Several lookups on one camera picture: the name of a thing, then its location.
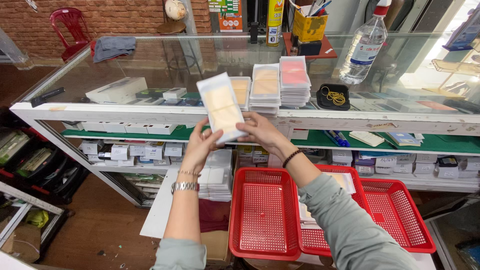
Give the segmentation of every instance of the light green sleeve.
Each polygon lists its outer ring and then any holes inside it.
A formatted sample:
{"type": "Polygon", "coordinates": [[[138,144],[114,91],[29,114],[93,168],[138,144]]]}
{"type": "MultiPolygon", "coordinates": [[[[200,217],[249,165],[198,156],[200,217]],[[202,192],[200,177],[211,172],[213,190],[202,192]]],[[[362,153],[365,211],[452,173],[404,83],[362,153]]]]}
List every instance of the light green sleeve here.
{"type": "Polygon", "coordinates": [[[404,250],[329,175],[299,189],[300,202],[325,231],[335,265],[343,269],[418,269],[404,250]]]}
{"type": "Polygon", "coordinates": [[[150,270],[203,270],[206,262],[205,245],[192,240],[164,238],[150,270]]]}

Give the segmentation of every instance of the red plastic chair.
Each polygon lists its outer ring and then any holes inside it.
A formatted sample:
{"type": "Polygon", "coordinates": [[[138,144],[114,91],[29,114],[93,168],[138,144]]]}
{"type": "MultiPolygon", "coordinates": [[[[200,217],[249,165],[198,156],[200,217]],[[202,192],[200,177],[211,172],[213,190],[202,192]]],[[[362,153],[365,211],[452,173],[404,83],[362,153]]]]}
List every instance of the red plastic chair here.
{"type": "Polygon", "coordinates": [[[90,34],[88,34],[87,24],[82,16],[82,12],[76,8],[61,8],[55,10],[50,15],[50,23],[52,24],[53,30],[55,30],[60,40],[63,42],[65,48],[67,48],[61,55],[63,61],[67,61],[67,59],[85,47],[85,45],[92,40],[90,34]],[[68,44],[68,42],[65,40],[65,37],[60,32],[56,20],[61,21],[67,27],[68,31],[75,40],[75,45],[68,44]],[[86,35],[82,31],[80,22],[82,22],[85,26],[86,35]]]}

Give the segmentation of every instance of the glass display case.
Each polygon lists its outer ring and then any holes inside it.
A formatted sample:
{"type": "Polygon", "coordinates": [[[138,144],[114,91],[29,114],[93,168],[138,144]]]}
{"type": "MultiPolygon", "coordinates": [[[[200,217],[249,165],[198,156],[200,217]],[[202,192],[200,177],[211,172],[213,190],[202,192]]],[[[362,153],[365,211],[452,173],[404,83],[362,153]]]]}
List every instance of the glass display case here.
{"type": "MultiPolygon", "coordinates": [[[[445,68],[437,71],[432,63],[433,59],[439,59],[475,64],[471,58],[476,53],[473,50],[466,55],[442,48],[449,36],[449,33],[389,33],[367,78],[358,85],[347,85],[351,94],[350,110],[337,111],[321,109],[317,105],[316,95],[322,84],[344,84],[338,75],[353,35],[326,33],[333,49],[329,53],[332,57],[334,54],[337,57],[306,59],[307,73],[312,83],[310,102],[299,108],[280,107],[278,116],[270,117],[269,120],[290,139],[294,129],[309,129],[306,140],[292,139],[299,147],[337,148],[320,130],[401,131],[422,133],[431,139],[417,148],[392,150],[384,144],[376,148],[352,145],[351,149],[480,155],[480,142],[476,138],[480,131],[478,77],[445,72],[445,68]],[[397,95],[395,97],[399,99],[415,99],[409,96],[409,88],[423,89],[436,97],[443,97],[437,103],[443,103],[442,106],[451,110],[413,112],[404,110],[403,107],[395,108],[381,97],[397,95]],[[445,140],[435,135],[455,135],[453,141],[458,145],[446,146],[443,143],[445,140]]],[[[326,52],[327,49],[322,48],[321,52],[326,52]]],[[[111,102],[93,102],[95,98],[88,93],[111,83],[125,84],[126,77],[139,77],[144,78],[146,88],[151,91],[186,88],[187,92],[182,98],[196,99],[200,98],[196,87],[199,80],[223,72],[229,76],[251,77],[254,64],[278,63],[279,58],[285,55],[284,42],[280,42],[276,48],[267,47],[265,36],[259,36],[257,44],[251,44],[249,35],[245,34],[136,36],[136,49],[132,55],[99,63],[93,63],[90,48],[85,47],[64,66],[54,70],[24,93],[11,110],[133,204],[148,207],[152,199],[128,186],[129,181],[117,173],[162,174],[159,170],[165,169],[139,164],[132,167],[94,164],[78,149],[79,142],[75,139],[187,142],[192,131],[189,125],[206,116],[205,108],[200,102],[182,102],[175,106],[165,102],[157,104],[158,100],[151,100],[151,96],[141,95],[122,97],[119,94],[111,102]],[[30,102],[33,98],[60,87],[64,87],[65,92],[49,97],[47,103],[32,108],[30,102]],[[177,124],[180,128],[171,135],[106,133],[64,130],[60,121],[177,124]]],[[[275,162],[272,159],[269,165],[278,166],[278,160],[275,162]]],[[[424,178],[401,180],[409,188],[419,190],[475,192],[479,189],[477,178],[455,183],[424,178]]]]}

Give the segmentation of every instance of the towel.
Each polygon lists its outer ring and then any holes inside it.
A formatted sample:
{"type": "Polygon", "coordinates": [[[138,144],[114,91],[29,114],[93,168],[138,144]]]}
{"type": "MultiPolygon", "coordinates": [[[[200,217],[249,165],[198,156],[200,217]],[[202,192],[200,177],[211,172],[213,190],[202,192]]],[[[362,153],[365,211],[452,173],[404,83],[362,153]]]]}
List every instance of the towel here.
{"type": "Polygon", "coordinates": [[[130,55],[135,49],[134,37],[101,37],[95,44],[95,55],[93,62],[117,57],[121,54],[130,55]]]}

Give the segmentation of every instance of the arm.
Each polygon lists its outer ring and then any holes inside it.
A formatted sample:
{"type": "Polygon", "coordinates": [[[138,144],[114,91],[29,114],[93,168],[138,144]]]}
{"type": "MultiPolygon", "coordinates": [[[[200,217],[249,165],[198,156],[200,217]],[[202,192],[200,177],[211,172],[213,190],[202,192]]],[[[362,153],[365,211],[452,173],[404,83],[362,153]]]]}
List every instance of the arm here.
{"type": "MultiPolygon", "coordinates": [[[[282,161],[297,150],[265,117],[254,112],[243,116],[250,120],[237,128],[249,136],[238,141],[259,143],[282,161]]],[[[338,269],[417,269],[412,256],[304,154],[294,156],[286,169],[299,187],[300,201],[325,231],[338,269]]]]}
{"type": "MultiPolygon", "coordinates": [[[[215,142],[223,131],[212,134],[210,129],[202,133],[202,127],[208,118],[195,126],[185,153],[180,170],[199,173],[215,142]]],[[[177,182],[195,182],[192,174],[179,173],[177,182]]],[[[163,269],[204,269],[206,264],[206,247],[200,238],[200,221],[198,215],[198,192],[194,190],[176,191],[173,194],[167,227],[156,253],[155,265],[150,270],[163,269]]]]}

